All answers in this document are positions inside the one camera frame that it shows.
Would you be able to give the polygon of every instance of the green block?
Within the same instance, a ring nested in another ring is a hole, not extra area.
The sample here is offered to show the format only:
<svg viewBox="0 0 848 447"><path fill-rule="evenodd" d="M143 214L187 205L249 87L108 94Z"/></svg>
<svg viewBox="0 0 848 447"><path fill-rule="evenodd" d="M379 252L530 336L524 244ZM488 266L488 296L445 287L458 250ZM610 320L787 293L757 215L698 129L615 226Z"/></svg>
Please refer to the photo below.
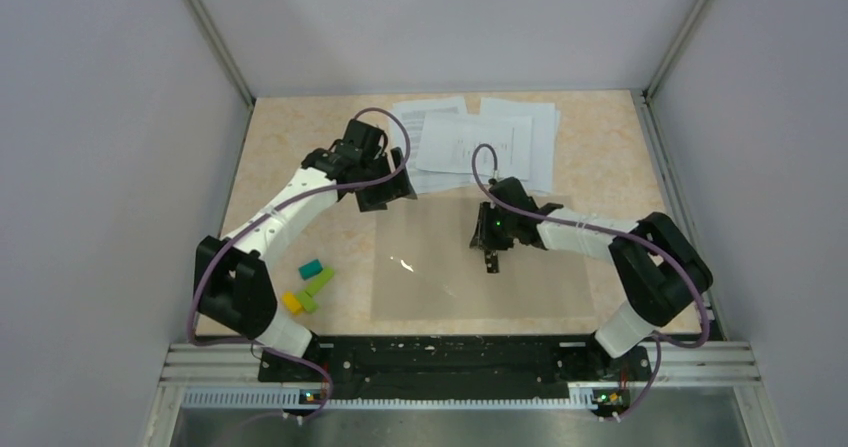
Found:
<svg viewBox="0 0 848 447"><path fill-rule="evenodd" d="M312 297L306 292L306 290L301 290L300 292L294 294L294 297L300 302L300 305L303 306L303 310L307 313L312 313L318 310L318 304L312 300Z"/></svg>
<svg viewBox="0 0 848 447"><path fill-rule="evenodd" d="M324 267L324 270L321 271L320 274L316 275L309 281L309 284L303 289L304 292L309 294L312 297L318 295L318 292L321 292L321 289L324 288L324 285L336 275L336 271L329 267Z"/></svg>

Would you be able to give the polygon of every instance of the white wall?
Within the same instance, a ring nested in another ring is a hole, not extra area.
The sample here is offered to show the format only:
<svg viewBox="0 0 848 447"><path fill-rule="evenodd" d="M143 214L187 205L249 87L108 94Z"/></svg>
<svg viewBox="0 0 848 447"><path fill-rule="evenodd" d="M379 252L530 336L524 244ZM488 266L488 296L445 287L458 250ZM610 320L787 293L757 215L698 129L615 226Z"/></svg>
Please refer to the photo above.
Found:
<svg viewBox="0 0 848 447"><path fill-rule="evenodd" d="M257 96L641 88L694 0L204 0Z"/></svg>
<svg viewBox="0 0 848 447"><path fill-rule="evenodd" d="M657 100L792 445L844 445L848 0L716 0Z"/></svg>
<svg viewBox="0 0 848 447"><path fill-rule="evenodd" d="M181 0L0 0L0 445L136 445L246 110Z"/></svg>

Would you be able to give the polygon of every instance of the paper sheet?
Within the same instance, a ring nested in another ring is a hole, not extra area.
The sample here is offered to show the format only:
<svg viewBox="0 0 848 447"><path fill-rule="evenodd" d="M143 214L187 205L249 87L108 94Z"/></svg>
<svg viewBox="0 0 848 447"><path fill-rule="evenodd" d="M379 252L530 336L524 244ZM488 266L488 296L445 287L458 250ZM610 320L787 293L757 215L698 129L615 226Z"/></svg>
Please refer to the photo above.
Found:
<svg viewBox="0 0 848 447"><path fill-rule="evenodd" d="M416 193L426 194L470 185L473 181L468 175L426 172L415 167L418 148L421 143L421 132L424 129L424 117L428 112L467 114L468 107L465 105L465 97L461 96L444 99L409 100L394 104L392 113L403 122L409 133L410 154L407 172L412 187ZM403 135L394 122L391 124L390 132L392 143L403 150Z"/></svg>
<svg viewBox="0 0 848 447"><path fill-rule="evenodd" d="M527 190L552 193L554 188L554 155L559 130L560 112L552 103L515 102L483 97L481 115L529 115L533 118L530 179Z"/></svg>
<svg viewBox="0 0 848 447"><path fill-rule="evenodd" d="M471 159L478 145L494 147L502 177L530 179L533 118L427 113L415 166L419 170L471 173ZM481 175L490 175L494 160L488 149L477 158Z"/></svg>

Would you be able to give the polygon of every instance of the beige marble tabletop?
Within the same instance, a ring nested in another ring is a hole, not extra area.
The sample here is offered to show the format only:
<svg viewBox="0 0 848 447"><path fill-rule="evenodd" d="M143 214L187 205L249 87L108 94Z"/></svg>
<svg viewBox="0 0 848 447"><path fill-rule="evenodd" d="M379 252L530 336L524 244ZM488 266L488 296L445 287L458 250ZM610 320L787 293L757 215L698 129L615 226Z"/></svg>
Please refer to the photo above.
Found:
<svg viewBox="0 0 848 447"><path fill-rule="evenodd" d="M404 100L457 94L359 95L259 99L236 173L223 232L230 232L262 208L299 167L303 157L339 138L347 121L365 107L391 109ZM498 92L465 94L469 113L479 112L481 97L527 102L553 102L562 112L557 136L554 189L571 199L578 212L636 219L664 210L636 109L627 91ZM362 120L387 128L379 114ZM453 193L477 195L475 187ZM595 330L624 300L615 269L586 259L594 315L563 318L491 318L373 320L376 223L360 214L353 198L345 198L308 226L271 270L278 296L303 286L297 267L318 258L336 276L321 291L320 308L297 320L318 334L556 334ZM665 329L696 332L692 306ZM231 333L206 317L198 335Z"/></svg>

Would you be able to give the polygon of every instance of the transparent plastic sheet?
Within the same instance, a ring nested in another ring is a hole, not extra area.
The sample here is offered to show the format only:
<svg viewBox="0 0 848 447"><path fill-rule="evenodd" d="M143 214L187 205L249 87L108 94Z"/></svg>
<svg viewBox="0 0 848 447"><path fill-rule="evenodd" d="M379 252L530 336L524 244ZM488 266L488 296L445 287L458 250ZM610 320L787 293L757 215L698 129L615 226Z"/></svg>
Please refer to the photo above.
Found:
<svg viewBox="0 0 848 447"><path fill-rule="evenodd" d="M586 318L585 260L520 245L489 274L469 248L481 198L424 196L377 214L372 320ZM570 207L567 197L536 197Z"/></svg>

